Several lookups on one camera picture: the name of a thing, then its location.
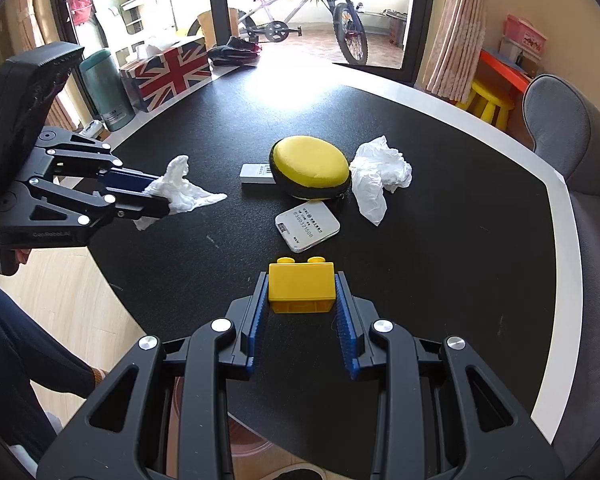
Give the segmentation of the white tissue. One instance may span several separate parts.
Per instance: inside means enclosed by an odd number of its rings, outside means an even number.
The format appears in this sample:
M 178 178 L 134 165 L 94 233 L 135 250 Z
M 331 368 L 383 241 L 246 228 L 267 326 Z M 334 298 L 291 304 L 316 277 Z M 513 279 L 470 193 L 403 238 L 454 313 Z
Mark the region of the white tissue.
M 187 179 L 188 156 L 178 155 L 166 166 L 166 173 L 145 186 L 143 196 L 166 198 L 170 214 L 186 214 L 203 206 L 226 200 L 224 193 L 210 193 Z

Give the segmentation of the yellow toy building block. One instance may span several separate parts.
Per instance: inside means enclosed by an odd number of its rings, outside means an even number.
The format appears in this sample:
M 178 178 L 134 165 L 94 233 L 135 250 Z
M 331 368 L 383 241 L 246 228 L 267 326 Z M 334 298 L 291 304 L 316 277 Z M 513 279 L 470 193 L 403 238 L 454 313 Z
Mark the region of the yellow toy building block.
M 268 265 L 268 304 L 276 314 L 327 313 L 335 301 L 335 267 L 323 257 L 280 257 Z

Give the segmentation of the white square card box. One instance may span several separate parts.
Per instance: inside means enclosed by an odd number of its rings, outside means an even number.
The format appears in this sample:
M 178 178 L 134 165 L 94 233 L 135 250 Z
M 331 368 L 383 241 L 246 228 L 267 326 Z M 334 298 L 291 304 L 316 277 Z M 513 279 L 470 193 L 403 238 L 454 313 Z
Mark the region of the white square card box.
M 340 223 L 324 202 L 305 202 L 278 214 L 274 224 L 292 252 L 304 252 L 340 231 Z

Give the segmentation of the pink trash bin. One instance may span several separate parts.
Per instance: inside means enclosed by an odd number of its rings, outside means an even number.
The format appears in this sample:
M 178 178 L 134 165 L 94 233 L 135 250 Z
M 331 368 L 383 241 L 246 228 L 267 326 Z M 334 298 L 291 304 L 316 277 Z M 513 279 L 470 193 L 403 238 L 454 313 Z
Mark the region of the pink trash bin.
M 166 439 L 166 475 L 178 478 L 178 452 L 180 452 L 180 427 L 184 377 L 175 377 Z M 233 460 L 255 458 L 269 451 L 273 443 L 259 436 L 231 414 L 224 412 L 220 428 L 215 429 L 212 448 L 230 452 Z

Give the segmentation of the green thermos bottle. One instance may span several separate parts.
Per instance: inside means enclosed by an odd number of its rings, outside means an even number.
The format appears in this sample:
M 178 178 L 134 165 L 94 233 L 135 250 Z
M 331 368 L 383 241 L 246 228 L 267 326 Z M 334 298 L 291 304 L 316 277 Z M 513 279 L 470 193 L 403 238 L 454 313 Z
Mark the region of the green thermos bottle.
M 80 64 L 80 73 L 87 93 L 109 131 L 123 128 L 134 118 L 135 112 L 109 50 L 99 50 L 86 58 Z

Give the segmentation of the union jack tissue box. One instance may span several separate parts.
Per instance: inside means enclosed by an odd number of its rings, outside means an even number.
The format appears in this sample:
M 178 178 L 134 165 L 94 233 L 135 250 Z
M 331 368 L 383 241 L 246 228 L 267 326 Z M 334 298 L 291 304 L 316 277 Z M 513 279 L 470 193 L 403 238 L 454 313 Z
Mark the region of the union jack tissue box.
M 145 113 L 212 76 L 202 38 L 180 41 L 149 58 L 126 63 L 119 73 L 132 107 Z

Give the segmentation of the blue trouser legs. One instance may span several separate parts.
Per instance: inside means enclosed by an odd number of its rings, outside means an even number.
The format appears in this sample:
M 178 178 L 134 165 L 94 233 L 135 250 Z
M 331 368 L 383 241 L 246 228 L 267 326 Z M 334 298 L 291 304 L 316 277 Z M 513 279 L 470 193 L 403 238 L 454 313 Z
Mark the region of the blue trouser legs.
M 41 459 L 56 438 L 32 385 L 87 398 L 105 374 L 60 344 L 0 289 L 0 437 Z

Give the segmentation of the dark folded cloth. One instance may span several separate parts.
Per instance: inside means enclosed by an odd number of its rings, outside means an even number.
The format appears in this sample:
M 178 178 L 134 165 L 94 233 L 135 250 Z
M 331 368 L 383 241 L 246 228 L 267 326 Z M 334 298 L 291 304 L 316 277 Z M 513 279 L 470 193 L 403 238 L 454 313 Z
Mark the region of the dark folded cloth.
M 231 36 L 224 46 L 215 46 L 207 51 L 214 66 L 242 66 L 257 62 L 261 48 L 251 41 Z

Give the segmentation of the yellow black round case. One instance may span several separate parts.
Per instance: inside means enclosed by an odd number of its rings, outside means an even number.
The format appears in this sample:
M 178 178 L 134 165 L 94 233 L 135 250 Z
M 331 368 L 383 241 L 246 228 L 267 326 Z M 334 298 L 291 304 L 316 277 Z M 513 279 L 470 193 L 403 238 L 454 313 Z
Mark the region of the yellow black round case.
M 298 200 L 331 200 L 347 192 L 346 156 L 315 136 L 287 136 L 271 148 L 268 164 L 275 183 Z

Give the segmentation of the pink white bicycle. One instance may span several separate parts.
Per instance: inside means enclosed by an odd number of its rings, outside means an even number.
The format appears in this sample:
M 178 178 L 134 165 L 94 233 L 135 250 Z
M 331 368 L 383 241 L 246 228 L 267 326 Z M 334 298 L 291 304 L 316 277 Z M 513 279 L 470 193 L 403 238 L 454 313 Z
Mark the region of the pink white bicycle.
M 239 33 L 251 42 L 280 44 L 312 28 L 332 31 L 343 59 L 361 66 L 368 42 L 360 6 L 353 0 L 228 0 L 237 9 Z

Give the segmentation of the large crumpled white paper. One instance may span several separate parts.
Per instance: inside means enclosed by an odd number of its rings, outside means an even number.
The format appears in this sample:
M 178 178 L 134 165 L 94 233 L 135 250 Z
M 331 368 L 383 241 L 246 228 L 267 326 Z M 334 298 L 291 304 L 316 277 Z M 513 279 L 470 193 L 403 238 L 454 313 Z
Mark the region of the large crumpled white paper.
M 379 226 L 387 212 L 385 192 L 408 188 L 413 179 L 412 166 L 385 136 L 361 144 L 350 163 L 351 188 L 360 214 Z

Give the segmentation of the grey fabric sofa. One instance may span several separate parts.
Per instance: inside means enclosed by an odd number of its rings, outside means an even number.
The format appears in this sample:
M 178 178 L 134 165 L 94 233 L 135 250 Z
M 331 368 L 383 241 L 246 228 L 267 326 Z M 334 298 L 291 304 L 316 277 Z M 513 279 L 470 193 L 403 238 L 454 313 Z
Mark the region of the grey fabric sofa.
M 583 318 L 576 374 L 554 449 L 570 479 L 600 479 L 600 111 L 570 82 L 542 74 L 522 117 L 533 151 L 566 181 L 580 242 Z

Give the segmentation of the yellow plastic stool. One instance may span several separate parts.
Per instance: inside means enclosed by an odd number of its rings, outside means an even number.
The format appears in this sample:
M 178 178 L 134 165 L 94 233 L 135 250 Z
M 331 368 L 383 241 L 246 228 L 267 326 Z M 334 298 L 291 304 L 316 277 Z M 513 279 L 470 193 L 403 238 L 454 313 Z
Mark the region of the yellow plastic stool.
M 463 102 L 456 102 L 455 106 L 498 130 L 505 131 L 515 102 L 506 92 L 474 79 L 471 81 L 468 98 Z

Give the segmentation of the pink patterned curtain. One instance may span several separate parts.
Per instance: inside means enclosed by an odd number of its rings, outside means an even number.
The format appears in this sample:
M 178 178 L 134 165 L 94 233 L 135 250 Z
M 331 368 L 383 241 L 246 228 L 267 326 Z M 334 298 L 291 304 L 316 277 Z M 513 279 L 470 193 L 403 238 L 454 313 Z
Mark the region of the pink patterned curtain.
M 486 36 L 486 0 L 445 0 L 425 68 L 425 90 L 464 102 Z

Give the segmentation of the pink storage box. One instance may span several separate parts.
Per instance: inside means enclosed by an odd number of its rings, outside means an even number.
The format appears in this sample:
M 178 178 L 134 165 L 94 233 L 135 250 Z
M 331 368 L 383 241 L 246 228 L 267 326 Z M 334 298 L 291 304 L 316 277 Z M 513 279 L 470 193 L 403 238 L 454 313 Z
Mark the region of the pink storage box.
M 504 36 L 534 55 L 541 56 L 544 53 L 546 36 L 523 18 L 508 14 L 504 23 Z

